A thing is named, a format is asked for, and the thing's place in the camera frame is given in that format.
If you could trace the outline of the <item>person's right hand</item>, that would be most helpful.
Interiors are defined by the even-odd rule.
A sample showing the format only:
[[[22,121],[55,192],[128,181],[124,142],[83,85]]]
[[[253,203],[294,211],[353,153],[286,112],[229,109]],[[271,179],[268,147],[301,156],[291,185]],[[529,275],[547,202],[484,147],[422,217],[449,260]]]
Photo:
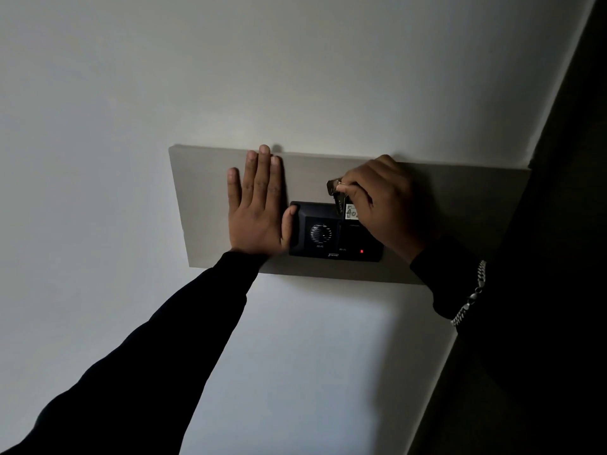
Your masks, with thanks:
[[[389,155],[368,160],[345,175],[358,181],[373,201],[371,218],[360,218],[360,223],[411,264],[437,236],[430,201],[421,187]]]

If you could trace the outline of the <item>person's left hand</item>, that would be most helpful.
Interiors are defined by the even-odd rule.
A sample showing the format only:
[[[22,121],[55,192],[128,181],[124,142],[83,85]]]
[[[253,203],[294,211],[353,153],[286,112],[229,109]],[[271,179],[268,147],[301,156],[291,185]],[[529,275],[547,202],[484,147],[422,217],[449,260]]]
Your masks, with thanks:
[[[257,151],[247,152],[244,171],[240,174],[242,199],[239,208],[228,213],[228,230],[233,251],[272,257],[280,249],[280,222],[286,204],[286,187],[282,159],[271,152],[271,176],[266,200],[254,199],[254,177]]]

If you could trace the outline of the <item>metal keys with tag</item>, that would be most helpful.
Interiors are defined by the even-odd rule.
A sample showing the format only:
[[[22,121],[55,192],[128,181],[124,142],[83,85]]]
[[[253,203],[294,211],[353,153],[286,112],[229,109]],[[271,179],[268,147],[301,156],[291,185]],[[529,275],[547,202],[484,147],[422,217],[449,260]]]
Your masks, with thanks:
[[[351,198],[346,193],[337,190],[336,187],[340,184],[339,178],[327,181],[328,194],[335,201],[337,213],[344,221],[359,221],[358,211]]]

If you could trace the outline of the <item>person's right forearm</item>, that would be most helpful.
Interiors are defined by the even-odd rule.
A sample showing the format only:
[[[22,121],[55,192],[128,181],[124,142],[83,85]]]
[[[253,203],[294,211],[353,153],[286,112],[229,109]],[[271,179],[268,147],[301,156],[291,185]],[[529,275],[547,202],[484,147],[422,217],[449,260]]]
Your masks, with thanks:
[[[410,264],[489,376],[524,406],[546,452],[607,455],[607,265],[515,253],[480,259],[456,239]]]

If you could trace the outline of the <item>person's left forearm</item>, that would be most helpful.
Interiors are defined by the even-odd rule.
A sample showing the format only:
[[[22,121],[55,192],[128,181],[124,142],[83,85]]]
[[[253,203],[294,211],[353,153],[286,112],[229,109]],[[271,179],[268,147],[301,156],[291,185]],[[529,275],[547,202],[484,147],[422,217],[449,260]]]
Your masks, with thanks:
[[[1,455],[178,455],[264,255],[230,251],[171,296]]]

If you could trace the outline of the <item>grey wall mounting board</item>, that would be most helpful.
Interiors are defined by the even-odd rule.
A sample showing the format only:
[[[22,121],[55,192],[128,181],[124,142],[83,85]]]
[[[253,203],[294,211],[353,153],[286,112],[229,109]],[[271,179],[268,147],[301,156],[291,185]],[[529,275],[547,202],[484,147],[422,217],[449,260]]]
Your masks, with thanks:
[[[246,150],[174,145],[169,159],[190,267],[215,265],[230,247],[226,173],[243,168]],[[291,201],[331,203],[327,181],[365,162],[363,158],[279,154]],[[480,257],[492,259],[526,189],[531,170],[405,162],[430,191],[448,234]],[[280,255],[261,273],[360,282],[422,284],[409,267],[385,251],[378,263]]]

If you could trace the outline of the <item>black wall switch panel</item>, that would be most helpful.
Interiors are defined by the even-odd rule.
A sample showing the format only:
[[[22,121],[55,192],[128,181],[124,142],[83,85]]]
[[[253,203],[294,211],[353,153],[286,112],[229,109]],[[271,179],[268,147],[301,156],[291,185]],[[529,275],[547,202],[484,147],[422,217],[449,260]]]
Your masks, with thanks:
[[[383,244],[359,220],[346,199],[342,212],[334,203],[292,201],[297,207],[289,255],[345,261],[379,262]]]

